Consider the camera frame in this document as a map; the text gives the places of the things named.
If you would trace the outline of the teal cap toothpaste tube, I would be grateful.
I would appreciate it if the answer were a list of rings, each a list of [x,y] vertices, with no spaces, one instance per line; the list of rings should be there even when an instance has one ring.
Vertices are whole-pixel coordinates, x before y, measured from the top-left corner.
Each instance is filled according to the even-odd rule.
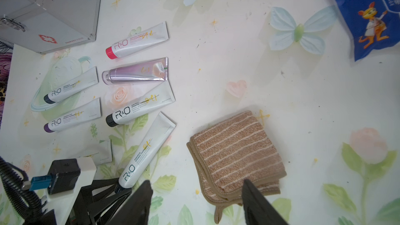
[[[132,188],[153,160],[161,146],[175,129],[176,124],[160,112],[149,128],[147,134],[125,167],[118,180],[115,193]]]

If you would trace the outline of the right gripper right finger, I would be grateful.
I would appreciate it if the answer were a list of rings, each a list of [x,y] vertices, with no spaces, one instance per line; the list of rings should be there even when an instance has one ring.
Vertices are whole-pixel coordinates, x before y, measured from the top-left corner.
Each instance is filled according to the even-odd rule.
[[[242,201],[247,225],[288,225],[249,179],[242,186]]]

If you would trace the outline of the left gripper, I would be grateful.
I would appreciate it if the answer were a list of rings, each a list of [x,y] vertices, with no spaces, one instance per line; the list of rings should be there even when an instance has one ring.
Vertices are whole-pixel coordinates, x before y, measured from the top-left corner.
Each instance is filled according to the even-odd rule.
[[[94,180],[71,198],[47,197],[37,221],[25,225],[109,225],[120,206],[132,194],[119,186],[118,179]]]

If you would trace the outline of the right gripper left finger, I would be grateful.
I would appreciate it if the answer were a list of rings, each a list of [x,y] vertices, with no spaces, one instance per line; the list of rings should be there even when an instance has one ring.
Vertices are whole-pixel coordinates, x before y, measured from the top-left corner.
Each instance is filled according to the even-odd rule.
[[[152,195],[151,183],[149,180],[145,180],[106,224],[147,225],[149,222]]]

